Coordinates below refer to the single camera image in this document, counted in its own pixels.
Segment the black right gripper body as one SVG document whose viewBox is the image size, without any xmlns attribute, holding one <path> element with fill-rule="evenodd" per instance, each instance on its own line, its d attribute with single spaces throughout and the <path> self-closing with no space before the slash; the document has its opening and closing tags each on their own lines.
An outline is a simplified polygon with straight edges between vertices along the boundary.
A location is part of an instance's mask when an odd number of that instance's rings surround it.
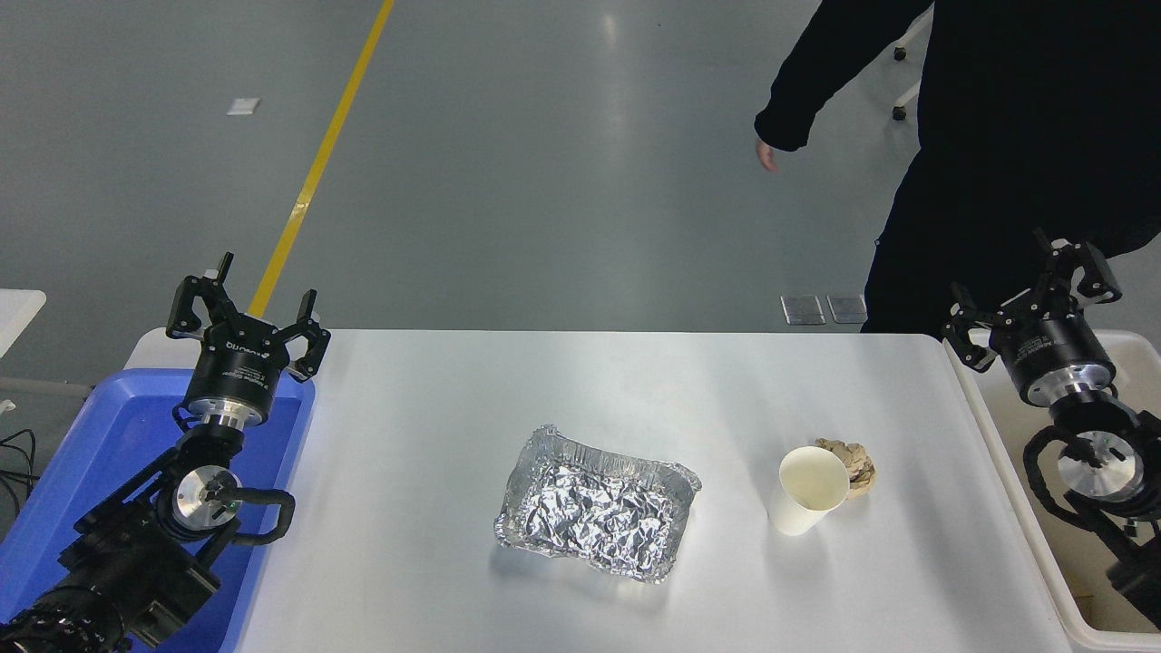
<svg viewBox="0 0 1161 653">
<path fill-rule="evenodd" d="M 1021 401 L 1058 401 L 1082 390 L 1106 390 L 1116 367 L 1083 313 L 1033 320 L 1023 326 L 991 330 Z"/>
</svg>

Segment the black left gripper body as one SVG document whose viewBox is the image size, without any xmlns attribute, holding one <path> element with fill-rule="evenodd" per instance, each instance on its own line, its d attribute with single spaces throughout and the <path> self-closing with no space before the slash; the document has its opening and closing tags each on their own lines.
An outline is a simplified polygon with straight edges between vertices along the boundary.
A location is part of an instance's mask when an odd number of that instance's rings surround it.
<svg viewBox="0 0 1161 653">
<path fill-rule="evenodd" d="M 200 343 L 199 364 L 185 396 L 187 412 L 204 412 L 208 401 L 248 406 L 253 414 L 271 412 L 288 351 L 277 326 L 257 321 L 244 326 L 221 322 L 209 326 Z"/>
</svg>

